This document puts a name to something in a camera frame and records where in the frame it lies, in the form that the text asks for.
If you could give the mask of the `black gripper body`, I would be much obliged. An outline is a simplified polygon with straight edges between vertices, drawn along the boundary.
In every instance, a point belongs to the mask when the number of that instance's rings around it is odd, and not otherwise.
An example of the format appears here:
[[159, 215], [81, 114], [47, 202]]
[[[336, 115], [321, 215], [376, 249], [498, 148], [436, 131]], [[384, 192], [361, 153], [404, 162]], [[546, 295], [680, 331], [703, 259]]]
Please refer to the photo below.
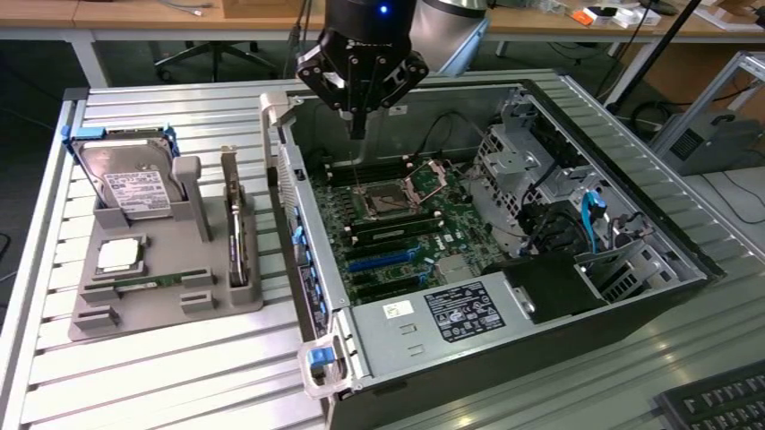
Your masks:
[[354, 47], [374, 54], [406, 57], [412, 53], [410, 30], [417, 2], [330, 0], [326, 1], [325, 28], [319, 46], [325, 54]]

